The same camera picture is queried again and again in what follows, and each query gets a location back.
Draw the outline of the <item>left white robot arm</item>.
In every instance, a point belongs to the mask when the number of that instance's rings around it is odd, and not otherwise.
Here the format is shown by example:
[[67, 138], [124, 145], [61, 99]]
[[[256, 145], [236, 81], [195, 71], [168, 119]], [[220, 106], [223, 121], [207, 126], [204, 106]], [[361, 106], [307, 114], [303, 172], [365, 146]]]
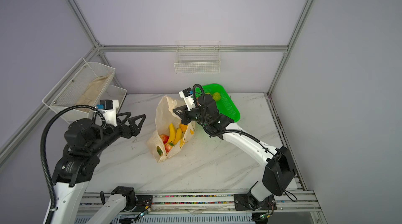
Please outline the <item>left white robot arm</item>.
[[49, 131], [58, 118], [75, 110], [76, 106], [58, 112], [42, 133], [40, 160], [50, 196], [45, 224], [74, 223], [83, 193], [100, 162], [100, 153], [119, 138], [138, 136], [146, 119], [144, 114], [132, 116], [130, 112], [114, 113], [117, 122], [110, 124], [101, 111], [92, 106], [88, 108], [93, 110], [94, 116], [69, 125], [64, 133], [67, 144], [53, 172], [50, 172], [46, 153]]

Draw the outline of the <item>red fake strawberry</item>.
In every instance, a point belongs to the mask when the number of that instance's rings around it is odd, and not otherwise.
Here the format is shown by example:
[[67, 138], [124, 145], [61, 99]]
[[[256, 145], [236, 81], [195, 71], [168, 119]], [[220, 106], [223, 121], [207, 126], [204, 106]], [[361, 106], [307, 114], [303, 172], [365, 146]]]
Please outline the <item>red fake strawberry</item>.
[[165, 135], [165, 134], [162, 134], [159, 137], [161, 138], [164, 145], [169, 141], [169, 138], [170, 138], [168, 135]]
[[167, 142], [165, 145], [165, 152], [169, 153], [171, 151], [171, 149], [174, 147], [174, 144], [172, 142]]

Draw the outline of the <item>orange fake mango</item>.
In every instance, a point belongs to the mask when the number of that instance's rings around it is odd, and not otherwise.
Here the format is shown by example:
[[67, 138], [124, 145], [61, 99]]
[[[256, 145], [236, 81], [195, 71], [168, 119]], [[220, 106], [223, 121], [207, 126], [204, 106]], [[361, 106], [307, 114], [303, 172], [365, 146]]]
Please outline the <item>orange fake mango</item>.
[[180, 124], [180, 125], [179, 125], [179, 128], [182, 130], [182, 133], [185, 133], [185, 132], [187, 131], [188, 126], [187, 126], [187, 125]]

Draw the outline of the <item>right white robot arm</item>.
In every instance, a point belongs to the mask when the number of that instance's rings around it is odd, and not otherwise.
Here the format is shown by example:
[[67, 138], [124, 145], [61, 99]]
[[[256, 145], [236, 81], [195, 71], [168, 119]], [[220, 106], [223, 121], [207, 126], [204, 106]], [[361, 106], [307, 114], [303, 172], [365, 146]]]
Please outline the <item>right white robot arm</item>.
[[179, 92], [185, 105], [173, 109], [184, 125], [197, 122], [210, 137], [232, 143], [264, 168], [262, 179], [247, 193], [248, 207], [258, 210], [272, 195], [287, 194], [296, 176], [296, 165], [291, 152], [285, 147], [276, 148], [245, 132], [230, 117], [222, 114], [211, 95], [195, 97], [191, 90]]

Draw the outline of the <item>yellow fake banana bunch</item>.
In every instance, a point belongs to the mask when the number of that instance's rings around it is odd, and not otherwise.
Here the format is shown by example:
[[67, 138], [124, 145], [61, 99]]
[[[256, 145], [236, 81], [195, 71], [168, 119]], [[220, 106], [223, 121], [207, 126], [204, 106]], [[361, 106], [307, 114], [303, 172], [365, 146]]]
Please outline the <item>yellow fake banana bunch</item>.
[[169, 131], [170, 131], [170, 138], [168, 142], [172, 142], [174, 145], [176, 145], [181, 139], [182, 139], [182, 130], [180, 128], [176, 129], [174, 125], [171, 123], [169, 125]]

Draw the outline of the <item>beige plastic bag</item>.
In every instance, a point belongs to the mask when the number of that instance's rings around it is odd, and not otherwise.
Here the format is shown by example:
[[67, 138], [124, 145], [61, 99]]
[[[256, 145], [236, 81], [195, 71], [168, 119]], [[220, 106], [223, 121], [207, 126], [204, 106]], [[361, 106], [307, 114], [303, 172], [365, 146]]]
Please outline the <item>beige plastic bag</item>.
[[156, 130], [147, 140], [146, 145], [158, 163], [178, 154], [195, 136], [195, 123], [184, 124], [173, 113], [173, 109], [184, 105], [183, 101], [165, 95], [157, 106]]

